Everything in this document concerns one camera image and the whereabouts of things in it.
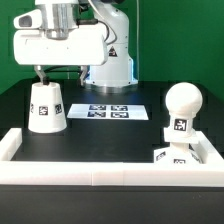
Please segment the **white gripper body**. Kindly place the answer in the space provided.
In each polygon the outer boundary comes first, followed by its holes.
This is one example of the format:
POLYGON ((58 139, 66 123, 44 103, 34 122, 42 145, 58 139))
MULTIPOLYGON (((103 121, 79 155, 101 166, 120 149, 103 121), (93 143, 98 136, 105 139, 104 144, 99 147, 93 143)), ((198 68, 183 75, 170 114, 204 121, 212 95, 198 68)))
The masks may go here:
POLYGON ((102 65, 108 59, 101 26, 80 25, 66 39, 50 39, 41 30, 41 10, 14 18, 14 58, 21 65, 102 65))

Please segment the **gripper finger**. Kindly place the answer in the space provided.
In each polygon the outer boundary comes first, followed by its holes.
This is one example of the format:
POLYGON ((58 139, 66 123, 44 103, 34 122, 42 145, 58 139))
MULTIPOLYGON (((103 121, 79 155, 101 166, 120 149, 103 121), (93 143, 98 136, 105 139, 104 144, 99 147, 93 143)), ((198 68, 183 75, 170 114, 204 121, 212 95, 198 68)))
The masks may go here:
POLYGON ((80 67, 80 76, 79 76, 79 81, 80 81, 80 86, 84 86, 84 82, 85 82, 85 79, 86 77, 88 76, 88 66, 81 66, 80 67))
POLYGON ((40 78, 40 81, 43 85, 48 85, 49 84, 49 78, 45 74, 44 70, 42 69, 41 65, 35 65, 34 70, 37 74, 37 76, 40 78))

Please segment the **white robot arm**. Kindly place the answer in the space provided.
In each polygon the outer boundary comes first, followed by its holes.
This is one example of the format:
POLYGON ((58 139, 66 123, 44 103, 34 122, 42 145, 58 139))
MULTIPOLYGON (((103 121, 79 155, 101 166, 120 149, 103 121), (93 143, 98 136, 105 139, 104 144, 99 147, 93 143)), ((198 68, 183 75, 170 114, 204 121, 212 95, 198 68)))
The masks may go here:
POLYGON ((78 66, 82 87, 121 93, 138 85, 129 56, 124 0, 35 0, 14 18, 14 58, 32 65, 43 85, 55 67, 78 66))

